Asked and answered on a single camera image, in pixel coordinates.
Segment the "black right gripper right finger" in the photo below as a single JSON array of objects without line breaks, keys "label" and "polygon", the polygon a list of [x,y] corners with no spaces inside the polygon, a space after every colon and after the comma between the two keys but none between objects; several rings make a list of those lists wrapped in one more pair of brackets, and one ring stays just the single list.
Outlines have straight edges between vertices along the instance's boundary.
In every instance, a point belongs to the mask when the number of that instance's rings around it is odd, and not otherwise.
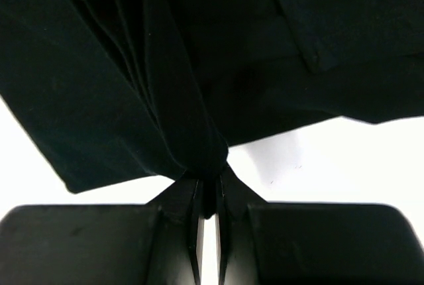
[{"label": "black right gripper right finger", "polygon": [[220,284],[423,283],[423,249],[392,206],[268,202],[231,168],[215,187]]}]

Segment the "black t-shirt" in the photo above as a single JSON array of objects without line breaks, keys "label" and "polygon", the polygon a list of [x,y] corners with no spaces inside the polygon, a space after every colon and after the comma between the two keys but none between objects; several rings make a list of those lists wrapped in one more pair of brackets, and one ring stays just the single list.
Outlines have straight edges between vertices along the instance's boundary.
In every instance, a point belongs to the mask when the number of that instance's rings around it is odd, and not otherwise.
[{"label": "black t-shirt", "polygon": [[73,193],[423,114],[423,0],[1,0],[1,97]]}]

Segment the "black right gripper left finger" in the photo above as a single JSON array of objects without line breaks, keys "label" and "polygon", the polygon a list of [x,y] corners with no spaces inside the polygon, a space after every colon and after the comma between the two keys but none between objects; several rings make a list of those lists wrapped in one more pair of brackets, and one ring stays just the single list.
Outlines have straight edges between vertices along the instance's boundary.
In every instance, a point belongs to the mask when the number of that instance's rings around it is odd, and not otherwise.
[{"label": "black right gripper left finger", "polygon": [[2,284],[199,284],[203,184],[144,205],[22,205],[1,220]]}]

